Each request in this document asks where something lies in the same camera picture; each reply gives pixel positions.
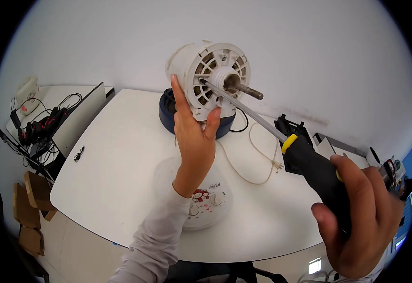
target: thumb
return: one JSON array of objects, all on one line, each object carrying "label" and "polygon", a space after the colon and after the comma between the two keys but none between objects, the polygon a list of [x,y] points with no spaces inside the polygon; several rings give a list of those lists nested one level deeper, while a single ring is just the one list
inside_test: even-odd
[{"label": "thumb", "polygon": [[319,234],[326,245],[329,261],[334,262],[338,258],[342,246],[341,231],[335,214],[323,203],[315,203],[311,212],[318,222]]},{"label": "thumb", "polygon": [[220,126],[220,112],[222,110],[217,107],[209,113],[206,121],[206,128],[203,135],[208,139],[215,139],[215,133]]}]

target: white sleeve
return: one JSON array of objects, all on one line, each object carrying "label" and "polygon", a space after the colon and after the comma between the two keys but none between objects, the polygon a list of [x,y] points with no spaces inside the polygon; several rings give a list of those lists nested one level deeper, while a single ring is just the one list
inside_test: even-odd
[{"label": "white sleeve", "polygon": [[340,279],[333,281],[333,283],[372,283],[374,282],[376,278],[379,276],[379,274],[382,272],[382,269],[384,269],[385,258],[387,257],[388,254],[389,254],[389,247],[385,249],[376,267],[374,267],[374,269],[370,272],[370,274],[366,275],[365,277],[360,278],[360,279],[346,279],[344,277],[341,277]]},{"label": "white sleeve", "polygon": [[153,207],[134,234],[123,264],[109,283],[163,282],[178,261],[176,246],[189,213],[190,199],[173,188]]}]

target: white wall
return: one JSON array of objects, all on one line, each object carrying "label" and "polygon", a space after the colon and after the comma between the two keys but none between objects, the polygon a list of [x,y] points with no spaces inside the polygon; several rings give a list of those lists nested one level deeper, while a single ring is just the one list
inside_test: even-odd
[{"label": "white wall", "polygon": [[[250,85],[265,98],[243,102],[261,114],[285,113],[382,158],[403,159],[412,147],[412,57],[382,5],[363,0],[39,1],[0,69],[0,127],[30,74],[43,86],[162,92],[171,53],[201,39],[246,53]],[[11,161],[0,154],[5,201],[22,170],[15,160],[4,166]]]}]

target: white desk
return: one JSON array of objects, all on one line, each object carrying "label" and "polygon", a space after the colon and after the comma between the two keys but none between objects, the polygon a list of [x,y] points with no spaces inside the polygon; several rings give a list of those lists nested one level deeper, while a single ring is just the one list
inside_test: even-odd
[{"label": "white desk", "polygon": [[[66,98],[69,94],[72,93],[79,93],[82,95],[82,97],[85,97],[88,93],[90,93],[91,90],[93,90],[94,86],[49,86],[49,87],[39,87],[40,90],[40,95],[41,95],[41,101],[44,103],[47,109],[53,109],[55,106],[58,106],[60,102],[62,102],[63,99]],[[105,93],[109,93],[109,91],[112,90],[112,87],[105,87]],[[74,105],[78,101],[77,96],[71,96],[67,101],[61,105],[61,107],[69,107],[69,105]],[[19,120],[21,122],[21,128],[24,128],[27,126],[27,122],[31,122],[38,114],[44,111],[44,106],[40,103],[35,110],[33,110],[32,113],[30,113],[27,116],[23,116],[20,114],[20,110],[17,110],[17,116],[19,117]],[[45,116],[48,116],[49,113],[45,112],[43,114],[40,114],[35,120],[39,121]],[[14,127],[13,122],[11,119],[8,121],[6,124],[6,130],[8,133],[11,134],[11,136],[16,139],[16,141],[19,141],[19,137],[17,134],[17,129]],[[41,161],[44,161],[47,159],[46,163],[50,163],[53,159],[56,158],[58,155],[58,152],[55,154],[51,153],[45,153],[40,157]]]},{"label": "white desk", "polygon": [[[162,94],[123,89],[99,113],[75,148],[85,146],[74,162],[71,152],[50,194],[67,217],[110,241],[129,246],[132,235],[158,198],[153,188],[156,165],[175,155],[174,135],[159,120]],[[237,114],[233,129],[244,125]],[[270,162],[248,140],[249,128],[228,133],[220,142],[237,170],[254,182],[266,179]],[[267,156],[282,161],[280,145],[256,125],[252,140]],[[196,262],[254,261],[293,253],[322,242],[310,207],[321,199],[305,179],[274,170],[261,186],[242,180],[216,147],[215,164],[227,179],[234,206],[215,225],[183,232],[179,259]]]}]

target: black screwdriver handle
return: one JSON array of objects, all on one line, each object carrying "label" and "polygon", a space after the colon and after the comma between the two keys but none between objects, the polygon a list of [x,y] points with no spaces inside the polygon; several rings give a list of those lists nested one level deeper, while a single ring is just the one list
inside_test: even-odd
[{"label": "black screwdriver handle", "polygon": [[318,154],[305,137],[291,136],[282,147],[288,163],[299,168],[309,186],[337,217],[338,225],[350,235],[350,206],[345,184],[340,181],[336,167],[324,156]]}]

